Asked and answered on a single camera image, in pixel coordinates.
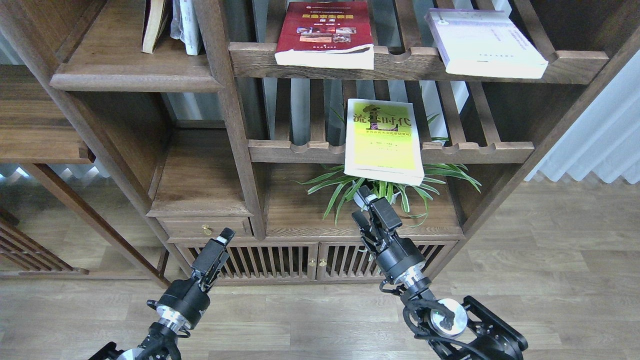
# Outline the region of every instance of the cabinet door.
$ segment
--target cabinet door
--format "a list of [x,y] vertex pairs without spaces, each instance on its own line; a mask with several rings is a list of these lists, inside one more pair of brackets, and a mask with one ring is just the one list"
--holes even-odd
[[[430,276],[456,242],[457,240],[414,241],[418,250],[427,259],[422,273]],[[361,282],[381,281],[384,278],[362,243],[320,243],[318,281]]]
[[[197,257],[202,247],[176,244]],[[315,281],[318,243],[231,243],[217,284],[273,284]]]

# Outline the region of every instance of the brass door knob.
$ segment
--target brass door knob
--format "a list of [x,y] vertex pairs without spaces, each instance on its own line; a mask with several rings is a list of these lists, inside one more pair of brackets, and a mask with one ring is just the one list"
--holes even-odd
[[211,236],[211,234],[213,234],[213,230],[211,230],[211,228],[208,225],[203,225],[202,233],[205,234],[206,236]]

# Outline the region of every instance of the spider plant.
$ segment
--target spider plant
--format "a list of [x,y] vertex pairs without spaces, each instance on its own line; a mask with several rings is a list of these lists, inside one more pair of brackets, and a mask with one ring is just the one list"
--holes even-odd
[[335,206],[335,225],[338,225],[338,214],[342,205],[345,202],[353,200],[356,191],[367,183],[367,186],[371,188],[371,192],[378,198],[386,198],[389,203],[393,204],[396,201],[394,194],[398,193],[401,198],[401,207],[405,213],[410,212],[409,197],[407,192],[415,191],[424,203],[424,213],[419,215],[410,215],[412,218],[423,218],[422,221],[415,225],[415,227],[424,223],[429,213],[429,201],[433,200],[432,194],[439,195],[440,192],[431,186],[430,184],[445,184],[446,182],[437,179],[433,176],[448,176],[468,181],[477,191],[480,191],[480,183],[473,177],[470,177],[466,171],[467,167],[462,164],[429,164],[424,165],[424,179],[420,185],[413,186],[401,183],[392,183],[389,181],[380,181],[375,179],[366,179],[364,177],[351,176],[344,174],[344,165],[337,165],[334,167],[328,167],[322,165],[326,172],[320,176],[317,176],[311,180],[299,182],[302,185],[312,185],[307,190],[307,194],[310,195],[320,189],[335,186],[333,194],[329,199],[329,203],[324,212],[323,219],[325,219],[332,208]]

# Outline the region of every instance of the wooden cabinet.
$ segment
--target wooden cabinet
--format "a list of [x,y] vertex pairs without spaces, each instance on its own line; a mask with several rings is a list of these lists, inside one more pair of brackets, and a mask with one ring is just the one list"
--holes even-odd
[[[255,41],[251,1],[195,2],[206,48],[200,56],[185,55],[182,44],[168,39],[154,54],[141,54],[143,2],[137,0],[0,0],[0,20],[30,70],[185,271],[206,240],[202,226],[216,230],[212,225],[228,222],[239,236],[224,282],[244,282],[242,276],[359,281],[376,275],[357,251],[348,209],[337,225],[322,221],[327,194],[308,196],[292,181],[313,176],[317,164],[344,161],[344,145],[327,140],[324,79],[341,79],[344,99],[357,96],[357,80],[372,80],[378,99],[389,98],[388,80],[402,81],[416,110],[424,162],[465,163],[482,182],[477,193],[449,181],[428,220],[402,228],[427,254],[438,249],[426,268],[436,276],[640,47],[637,1],[509,3],[516,25],[549,61],[541,79],[447,74],[437,49],[423,44],[422,15],[410,0],[393,1],[399,46],[376,44],[375,70],[277,65],[285,0],[269,1],[265,42]],[[231,6],[247,16],[228,19]],[[371,16],[375,22],[381,14],[372,10]],[[265,129],[262,78],[278,78],[274,137]],[[291,78],[310,79],[312,116],[303,143],[289,136]],[[445,144],[431,141],[422,80],[436,82],[451,137]],[[451,81],[466,82],[470,96],[461,111]],[[225,129],[174,129],[158,92],[216,92]],[[313,254],[315,268],[308,262]],[[328,267],[321,270],[325,258]]]

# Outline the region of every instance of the book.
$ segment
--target book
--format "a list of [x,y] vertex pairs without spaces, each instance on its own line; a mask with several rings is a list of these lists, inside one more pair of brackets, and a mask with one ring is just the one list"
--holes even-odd
[[202,48],[202,36],[193,0],[173,0],[171,37],[184,42],[187,55],[197,55]]
[[147,0],[145,5],[145,25],[142,34],[142,52],[153,54],[160,34],[169,17],[170,0]]
[[539,79],[547,68],[504,12],[429,9],[425,19],[450,74]]
[[413,106],[349,99],[344,173],[419,185],[424,178]]
[[289,3],[275,58],[278,65],[373,70],[367,2]]

